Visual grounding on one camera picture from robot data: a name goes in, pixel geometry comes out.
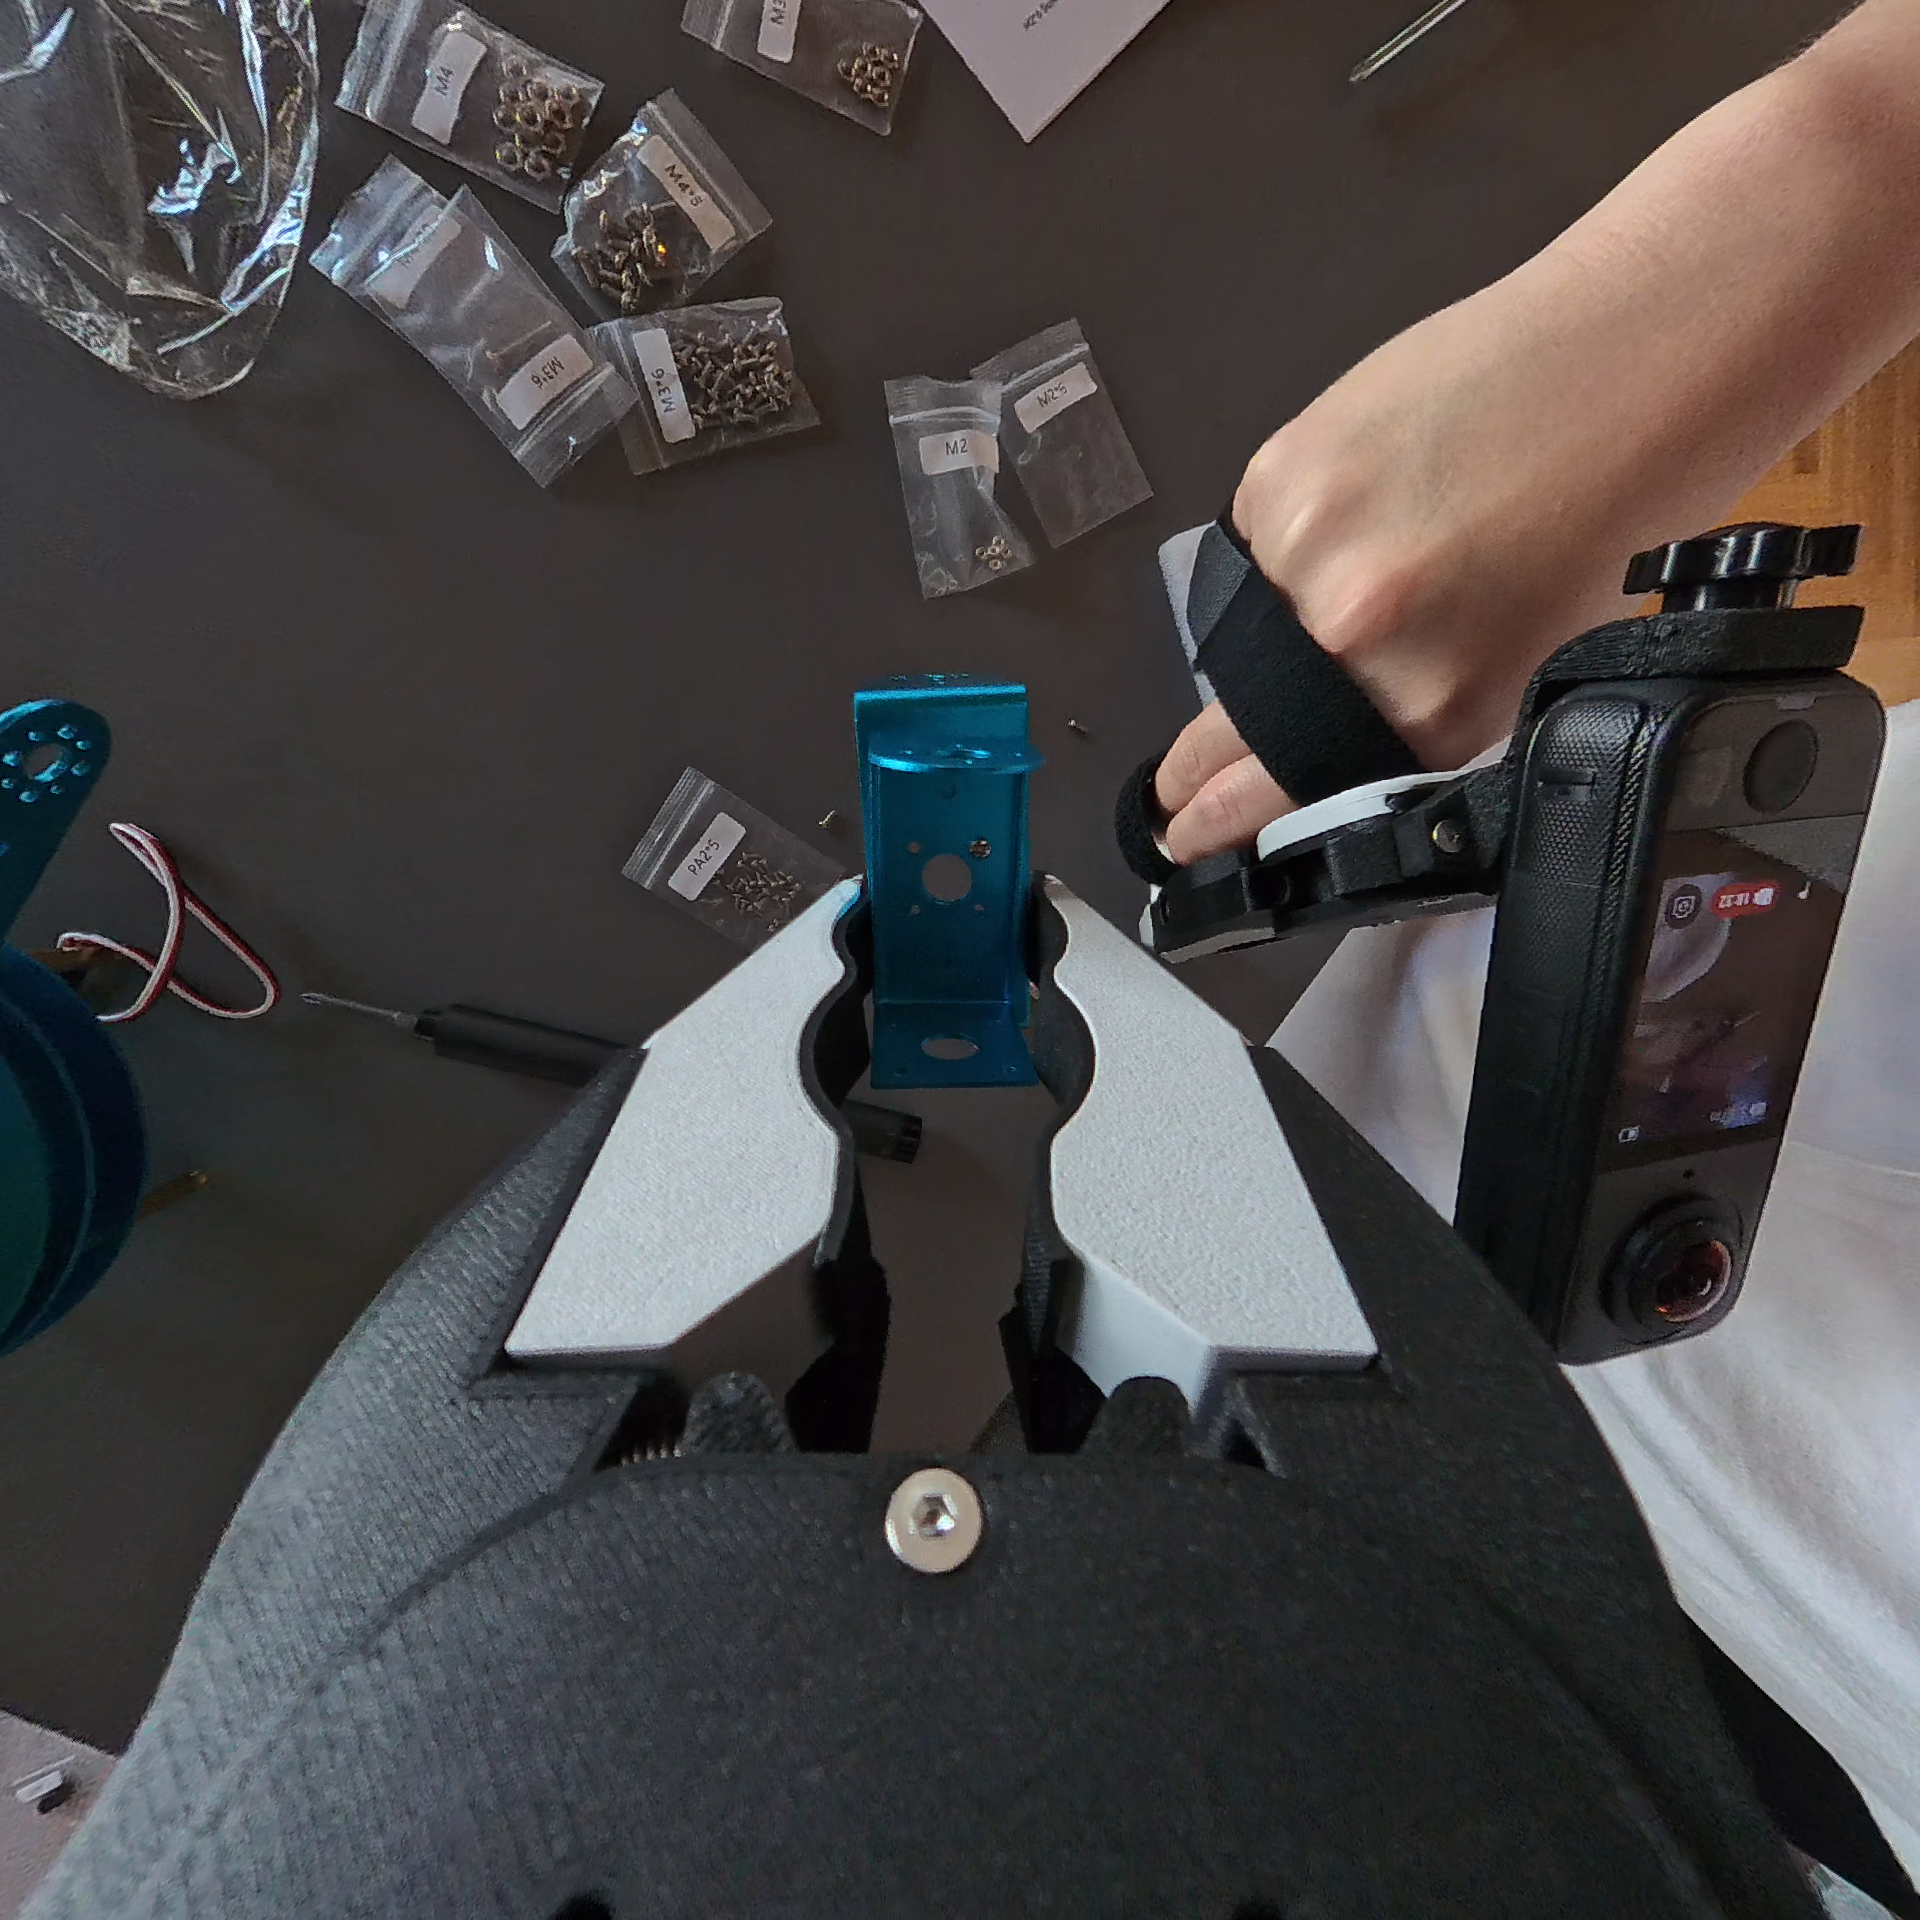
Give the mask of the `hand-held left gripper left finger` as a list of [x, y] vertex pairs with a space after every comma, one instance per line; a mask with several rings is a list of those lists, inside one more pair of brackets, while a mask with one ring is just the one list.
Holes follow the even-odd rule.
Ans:
[[870, 913], [834, 886], [644, 1048], [506, 1334], [693, 1393], [752, 1371], [802, 1449], [870, 1445], [870, 1229], [843, 1100], [870, 1068]]

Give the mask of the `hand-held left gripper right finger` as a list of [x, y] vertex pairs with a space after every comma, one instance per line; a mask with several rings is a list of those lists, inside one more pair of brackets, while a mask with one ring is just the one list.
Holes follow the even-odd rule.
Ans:
[[1028, 931], [1028, 1052], [1057, 1114], [1003, 1320], [1026, 1445], [1079, 1449], [1133, 1378], [1207, 1424], [1242, 1375], [1375, 1365], [1242, 1032], [1051, 876]]

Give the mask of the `small blue metal bracket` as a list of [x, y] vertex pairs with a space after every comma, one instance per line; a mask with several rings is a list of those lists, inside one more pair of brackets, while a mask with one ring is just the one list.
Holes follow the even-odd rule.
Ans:
[[857, 691], [873, 1084], [1023, 1086], [1028, 1059], [1028, 694], [923, 675]]

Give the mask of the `person's right forearm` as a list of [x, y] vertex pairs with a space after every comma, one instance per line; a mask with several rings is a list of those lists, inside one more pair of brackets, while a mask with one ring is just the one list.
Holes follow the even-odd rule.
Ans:
[[1512, 277], [1543, 632], [1710, 529], [1918, 334], [1918, 3], [1862, 3]]

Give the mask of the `dark desk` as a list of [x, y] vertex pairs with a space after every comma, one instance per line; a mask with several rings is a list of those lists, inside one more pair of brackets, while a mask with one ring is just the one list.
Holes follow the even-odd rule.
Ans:
[[[225, 394], [171, 402], [2, 305], [2, 701], [71, 694], [113, 761], [20, 922], [146, 942], [138, 821], [292, 1003], [120, 1027], [154, 1180], [92, 1300], [2, 1362], [2, 1709], [120, 1747], [261, 1452], [350, 1322], [565, 1092], [441, 1064], [299, 989], [644, 1039], [739, 956], [621, 876], [686, 765], [788, 830], [857, 804], [851, 689], [1031, 689], [1036, 853], [1138, 891], [1113, 790], [1193, 711], [1156, 546], [1404, 322], [1520, 265], [1842, 3], [1172, 3], [1031, 142], [937, 30], [879, 137], [681, 33], [678, 3], [497, 3], [605, 79], [600, 147], [673, 86], [773, 213], [728, 295], [783, 299], [824, 429], [541, 491], [404, 344], [298, 267]], [[923, 599], [889, 380], [1079, 320], [1153, 501]], [[1066, 728], [1079, 716], [1091, 737]]]

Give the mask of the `person's right hand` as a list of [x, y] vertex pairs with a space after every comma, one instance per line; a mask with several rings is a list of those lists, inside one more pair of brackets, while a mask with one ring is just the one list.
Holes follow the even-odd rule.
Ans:
[[1247, 465], [1233, 529], [1424, 766], [1507, 728], [1530, 671], [1620, 609], [1630, 556], [1727, 515], [1627, 284], [1539, 275], [1406, 325]]

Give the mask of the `black electric screwdriver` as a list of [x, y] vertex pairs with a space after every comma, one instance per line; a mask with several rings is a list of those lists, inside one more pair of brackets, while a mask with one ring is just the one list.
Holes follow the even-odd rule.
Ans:
[[[521, 1076], [541, 1076], [565, 1086], [584, 1086], [627, 1046], [555, 1027], [531, 1018], [498, 1015], [466, 1003], [420, 1013], [382, 1008], [355, 998], [305, 993], [313, 1008], [367, 1015], [412, 1039], [420, 1039], [443, 1061], [498, 1068]], [[857, 1150], [873, 1160], [913, 1162], [923, 1122], [913, 1114], [848, 1096], [843, 1114], [851, 1125]]]

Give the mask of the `clear zip bag of screws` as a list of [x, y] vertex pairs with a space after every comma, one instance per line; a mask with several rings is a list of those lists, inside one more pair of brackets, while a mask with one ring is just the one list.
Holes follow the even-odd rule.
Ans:
[[633, 474], [818, 425], [780, 296], [689, 305], [589, 331], [639, 402], [617, 420]]
[[565, 196], [552, 260], [599, 309], [639, 316], [693, 299], [772, 213], [677, 90], [633, 123]]
[[741, 947], [768, 942], [847, 878], [838, 862], [694, 766], [673, 784], [621, 872]]

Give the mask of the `nearly empty labelled zip bag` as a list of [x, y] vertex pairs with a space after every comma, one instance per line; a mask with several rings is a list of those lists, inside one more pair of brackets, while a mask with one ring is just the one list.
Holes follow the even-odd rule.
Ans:
[[1003, 456], [1054, 548], [1153, 501], [1079, 320], [997, 353], [973, 380], [999, 386]]

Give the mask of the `labelled clear zip bag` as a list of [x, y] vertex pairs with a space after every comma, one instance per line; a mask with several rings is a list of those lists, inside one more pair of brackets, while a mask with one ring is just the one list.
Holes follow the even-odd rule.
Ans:
[[310, 265], [407, 341], [541, 488], [636, 408], [470, 190], [447, 200], [387, 156]]

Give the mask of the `instruction manual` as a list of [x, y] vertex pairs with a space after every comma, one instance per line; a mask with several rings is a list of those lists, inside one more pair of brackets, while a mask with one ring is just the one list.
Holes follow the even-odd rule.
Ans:
[[923, 3], [1023, 139], [1057, 115], [1166, 3]]

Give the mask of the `clear zip bag of nuts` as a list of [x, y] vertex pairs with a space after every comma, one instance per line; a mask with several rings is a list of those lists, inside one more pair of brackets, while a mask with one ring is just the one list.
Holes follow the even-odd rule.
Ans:
[[367, 3], [340, 108], [548, 213], [605, 86], [456, 3]]

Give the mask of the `crumpled clear plastic wrap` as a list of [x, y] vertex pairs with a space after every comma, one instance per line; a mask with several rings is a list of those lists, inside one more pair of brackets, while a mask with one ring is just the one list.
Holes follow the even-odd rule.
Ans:
[[317, 151], [310, 3], [2, 3], [2, 289], [156, 394], [251, 371]]

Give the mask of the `small clear zip bag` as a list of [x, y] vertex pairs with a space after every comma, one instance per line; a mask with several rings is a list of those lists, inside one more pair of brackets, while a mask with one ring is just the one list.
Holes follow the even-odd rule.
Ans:
[[911, 3], [686, 3], [681, 33], [858, 128], [892, 133], [923, 11]]

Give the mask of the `yellow handled screwdriver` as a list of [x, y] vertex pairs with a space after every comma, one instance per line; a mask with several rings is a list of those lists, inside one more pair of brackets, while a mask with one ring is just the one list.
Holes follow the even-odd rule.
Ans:
[[1412, 24], [1404, 24], [1394, 37], [1388, 37], [1379, 48], [1372, 48], [1369, 54], [1360, 54], [1352, 65], [1348, 86], [1366, 86], [1375, 75], [1380, 75], [1391, 61], [1404, 58], [1417, 43], [1424, 43], [1429, 33], [1436, 33], [1442, 24], [1449, 24], [1463, 6], [1470, 6], [1470, 3], [1465, 0], [1426, 3], [1424, 13], [1417, 13]]

